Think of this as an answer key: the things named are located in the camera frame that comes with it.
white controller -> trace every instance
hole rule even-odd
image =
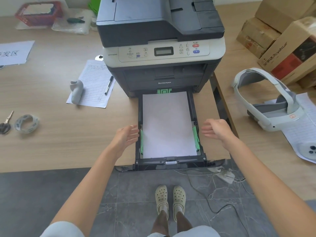
[[[316,159],[316,142],[310,141],[298,145],[300,154],[308,159]]]

paper tray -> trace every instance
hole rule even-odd
[[[157,93],[165,93],[166,90],[158,90]],[[191,167],[206,167],[207,159],[203,151],[203,147],[199,141],[199,127],[198,119],[195,111],[194,100],[192,90],[181,90],[186,91],[187,100],[189,104],[190,116],[192,121],[193,133],[195,136],[195,144],[199,149],[197,155],[193,156],[166,156],[163,158],[147,158],[144,159],[142,155],[142,127],[143,127],[143,96],[138,97],[138,126],[140,128],[140,138],[136,142],[135,150],[135,166],[134,170],[158,170],[158,169],[176,169],[176,168],[191,168]]]

foot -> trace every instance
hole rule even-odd
[[[185,191],[181,186],[175,186],[173,189],[173,219],[177,222],[177,213],[184,214]]]
[[[157,204],[157,212],[158,215],[161,211],[164,211],[167,216],[167,220],[169,218],[169,205],[168,205],[168,192],[167,187],[162,184],[158,186],[155,192],[156,204]]]

hand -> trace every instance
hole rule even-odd
[[[236,138],[227,122],[223,119],[207,119],[204,122],[204,126],[202,126],[202,133],[206,137],[221,140],[224,147],[227,140]]]
[[[116,131],[116,134],[109,144],[109,148],[115,152],[115,161],[120,158],[126,147],[135,143],[139,137],[139,129],[134,130],[137,125],[128,125]]]

person's left hand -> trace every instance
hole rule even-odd
[[[122,156],[126,147],[137,141],[139,129],[135,129],[136,127],[137,125],[128,125],[116,131],[113,140],[109,144],[109,147],[115,151],[115,161]]]

